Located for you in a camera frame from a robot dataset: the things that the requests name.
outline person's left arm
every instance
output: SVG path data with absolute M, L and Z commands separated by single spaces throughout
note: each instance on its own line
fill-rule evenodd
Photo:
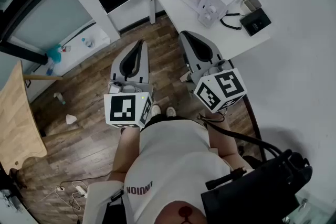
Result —
M 117 147 L 112 173 L 108 180 L 125 181 L 126 173 L 139 156 L 140 129 L 126 128 Z

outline white t-shirt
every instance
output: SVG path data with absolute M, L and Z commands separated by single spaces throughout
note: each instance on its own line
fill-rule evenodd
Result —
M 154 223 L 161 210 L 177 200 L 205 214 L 205 183 L 230 173 L 209 149 L 207 129 L 191 120 L 163 121 L 141 132 L 140 155 L 124 182 L 136 224 Z

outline person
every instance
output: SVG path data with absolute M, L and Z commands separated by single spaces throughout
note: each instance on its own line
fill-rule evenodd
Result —
M 177 116 L 173 107 L 164 115 L 154 105 L 151 115 L 142 131 L 128 127 L 122 132 L 108 180 L 124 184 L 136 224 L 206 224 L 205 183 L 251 167 L 234 138 Z M 229 130 L 221 113 L 206 110 L 204 117 Z M 91 214 L 88 207 L 87 202 L 84 221 Z

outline wooden floor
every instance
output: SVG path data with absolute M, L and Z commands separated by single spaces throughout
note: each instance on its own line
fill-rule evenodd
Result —
M 48 155 L 28 159 L 18 178 L 27 185 L 27 189 L 21 191 L 23 202 L 40 223 L 76 223 L 77 216 L 72 208 L 55 193 L 40 200 L 62 181 L 100 177 L 111 171 L 120 129 L 105 124 L 103 95 L 108 92 L 114 58 L 126 45 L 138 39 L 144 39 L 149 45 L 150 83 L 155 87 L 154 101 L 162 110 L 172 105 L 178 115 L 195 119 L 203 109 L 179 81 L 187 68 L 178 46 L 177 32 L 167 16 L 158 18 L 154 25 L 146 23 L 123 34 L 120 40 L 71 70 L 64 76 L 66 80 L 56 81 L 31 104 L 39 129 L 47 135 L 44 142 Z M 53 97 L 54 92 L 62 93 L 66 105 Z M 78 121 L 67 125 L 67 114 L 76 116 Z M 254 136 L 243 101 L 229 110 L 227 118 L 233 131 Z M 78 126 L 84 127 L 78 134 L 50 136 Z M 258 147 L 246 143 L 244 147 L 247 154 L 260 158 Z M 84 182 L 88 185 L 106 179 L 105 176 Z M 71 182 L 62 185 L 66 190 L 58 194 L 68 202 L 76 189 Z M 86 199 L 78 201 L 82 209 L 75 212 L 82 220 Z

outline microwave control knob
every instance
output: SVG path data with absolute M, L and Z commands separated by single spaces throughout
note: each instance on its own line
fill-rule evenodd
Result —
M 206 13 L 205 16 L 204 16 L 204 18 L 206 18 L 206 19 L 209 20 L 209 21 L 211 20 L 211 16 L 210 16 L 209 13 Z
M 213 5 L 210 5 L 207 10 L 210 13 L 216 13 L 217 12 L 217 9 Z

